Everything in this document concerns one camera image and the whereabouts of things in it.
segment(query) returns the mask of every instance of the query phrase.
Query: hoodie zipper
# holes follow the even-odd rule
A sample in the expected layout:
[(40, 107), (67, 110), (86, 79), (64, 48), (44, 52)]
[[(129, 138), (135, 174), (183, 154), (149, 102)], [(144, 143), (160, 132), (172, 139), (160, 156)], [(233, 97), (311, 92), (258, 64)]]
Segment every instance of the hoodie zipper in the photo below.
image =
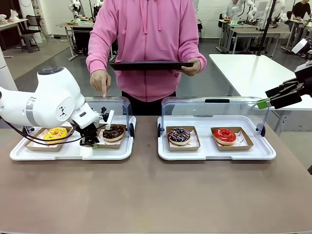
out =
[[(148, 5), (149, 5), (149, 0), (147, 0), (147, 5), (146, 5), (146, 30), (147, 30), (147, 25), (148, 25)], [(146, 50), (147, 50), (147, 34), (144, 34), (145, 36), (145, 45), (144, 45), (144, 61), (146, 61)], [(146, 84), (146, 71), (144, 71), (144, 85), (145, 85), (145, 101), (147, 101), (147, 84)]]

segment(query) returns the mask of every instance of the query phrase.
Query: person in white shirt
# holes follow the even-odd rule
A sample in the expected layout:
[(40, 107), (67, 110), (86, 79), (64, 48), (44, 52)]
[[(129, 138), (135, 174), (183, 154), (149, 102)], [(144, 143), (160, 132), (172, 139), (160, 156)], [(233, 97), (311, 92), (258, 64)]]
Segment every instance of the person in white shirt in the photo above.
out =
[(232, 8), (233, 8), (234, 6), (236, 6), (237, 3), (238, 3), (238, 0), (230, 0), (230, 1), (226, 4), (226, 6), (225, 6), (225, 8), (224, 8), (224, 10), (223, 10), (223, 12), (222, 12), (222, 18), (223, 18), (223, 19), (225, 19), (226, 17), (230, 17), (230, 18), (232, 19), (232, 17), (233, 17)]

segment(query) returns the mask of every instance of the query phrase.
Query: white tray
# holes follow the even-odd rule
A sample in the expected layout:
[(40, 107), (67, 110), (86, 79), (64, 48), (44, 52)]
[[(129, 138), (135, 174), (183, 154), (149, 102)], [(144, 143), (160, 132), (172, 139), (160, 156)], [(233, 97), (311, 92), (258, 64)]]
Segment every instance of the white tray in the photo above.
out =
[[(168, 148), (167, 126), (195, 126), (200, 148), (196, 152), (170, 152)], [(248, 151), (219, 151), (213, 139), (212, 127), (242, 127), (254, 146)], [(209, 160), (209, 159), (233, 159), (233, 160), (272, 160), (276, 156), (275, 150), (268, 141), (258, 135), (255, 125), (245, 116), (213, 116), (213, 117), (188, 117), (165, 116), (163, 134), (158, 137), (158, 154), (165, 160)]]
[[(132, 123), (134, 128), (136, 126), (136, 118), (131, 117), (129, 124)], [(112, 123), (114, 124), (127, 124), (126, 116), (114, 116)], [(68, 141), (80, 138), (78, 132), (68, 138)], [(56, 160), (56, 159), (82, 159), (82, 160), (123, 160), (130, 156), (132, 152), (133, 137), (125, 134), (121, 143), (120, 149), (96, 149), (93, 150), (91, 156), (84, 156), (80, 152), (82, 146), (79, 145), (79, 141), (64, 144), (59, 152), (40, 152), (30, 151), (25, 147), (27, 139), (22, 139), (16, 147), (11, 151), (10, 157), (13, 160)]]

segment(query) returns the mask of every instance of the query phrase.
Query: person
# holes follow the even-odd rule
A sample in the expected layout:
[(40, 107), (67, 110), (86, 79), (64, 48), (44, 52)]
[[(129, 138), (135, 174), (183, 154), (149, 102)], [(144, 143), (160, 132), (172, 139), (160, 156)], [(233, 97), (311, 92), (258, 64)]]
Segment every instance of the person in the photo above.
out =
[[(294, 18), (293, 18), (294, 20), (299, 19), (299, 17), (301, 19), (303, 19), (306, 13), (308, 13), (309, 17), (311, 18), (311, 9), (310, 9), (309, 1), (310, 0), (302, 0), (298, 3), (296, 3), (295, 6), (293, 6), (292, 13), (294, 14)], [(290, 38), (290, 44), (289, 44), (290, 46), (292, 46), (293, 41), (294, 41), (294, 36), (295, 36), (297, 28), (298, 28), (298, 24), (290, 21), (288, 23), (288, 26), (289, 26), (290, 31), (293, 28), (292, 34), (290, 35), (291, 38)]]
[(222, 12), (222, 18), (225, 19), (226, 17), (229, 17), (230, 19), (232, 19), (233, 17), (233, 11), (232, 8), (235, 7), (238, 3), (238, 0), (230, 0), (226, 6), (223, 9)]
[[(90, 35), (86, 60), (90, 84), (103, 96), (111, 86), (107, 59), (118, 40), (116, 62), (183, 61), (192, 77), (206, 68), (198, 51), (198, 30), (192, 0), (105, 0)], [(176, 96), (181, 71), (115, 71), (122, 96), (133, 115), (161, 115), (161, 101)]]

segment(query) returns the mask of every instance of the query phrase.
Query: clear plastic lid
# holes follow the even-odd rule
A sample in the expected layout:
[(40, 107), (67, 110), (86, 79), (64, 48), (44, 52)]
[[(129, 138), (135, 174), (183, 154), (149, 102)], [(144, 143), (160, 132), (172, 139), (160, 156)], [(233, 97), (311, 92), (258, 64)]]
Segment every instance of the clear plastic lid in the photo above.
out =
[(255, 131), (264, 136), (263, 126), (269, 108), (259, 110), (257, 97), (167, 97), (162, 101), (160, 134), (163, 133), (166, 118), (245, 116), (256, 126)]
[(130, 101), (125, 97), (85, 97), (89, 106), (98, 113), (109, 113), (114, 110), (114, 117), (124, 120), (130, 133), (129, 119), (132, 116)]

